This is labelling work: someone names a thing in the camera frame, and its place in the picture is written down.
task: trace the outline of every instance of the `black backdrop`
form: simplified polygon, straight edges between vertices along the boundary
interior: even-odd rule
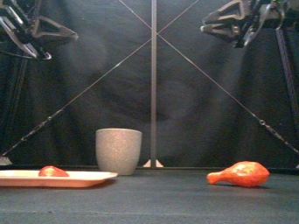
[[[139,165],[154,150],[166,167],[242,160],[297,167],[298,155],[211,81],[299,145],[277,32],[263,30],[243,49],[201,32],[202,19],[226,2],[158,0],[154,82],[153,1],[43,1],[41,14],[78,32],[79,41],[49,49],[51,62],[2,58],[3,151],[65,109],[8,154],[16,165],[95,165],[97,130],[114,127],[143,131]]]

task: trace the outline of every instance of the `metal pole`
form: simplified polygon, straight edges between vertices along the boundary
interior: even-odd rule
[[[151,167],[157,164],[157,0],[153,0]]]

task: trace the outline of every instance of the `ceramic cup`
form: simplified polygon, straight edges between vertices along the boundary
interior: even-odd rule
[[[134,129],[99,129],[97,132],[98,166],[103,172],[133,175],[137,169],[143,133]]]

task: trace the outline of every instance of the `orange toy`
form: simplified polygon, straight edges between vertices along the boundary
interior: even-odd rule
[[[213,172],[207,176],[209,183],[215,185],[221,181],[230,182],[238,186],[259,186],[269,178],[267,168],[258,162],[239,162],[225,171]]]

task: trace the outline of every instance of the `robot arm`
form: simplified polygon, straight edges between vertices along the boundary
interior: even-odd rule
[[[49,60],[53,56],[43,49],[78,39],[78,33],[47,17],[34,21],[27,17],[15,0],[0,0],[0,25],[19,48],[34,58]]]
[[[299,31],[298,0],[233,0],[203,19],[201,30],[245,47],[263,28]]]

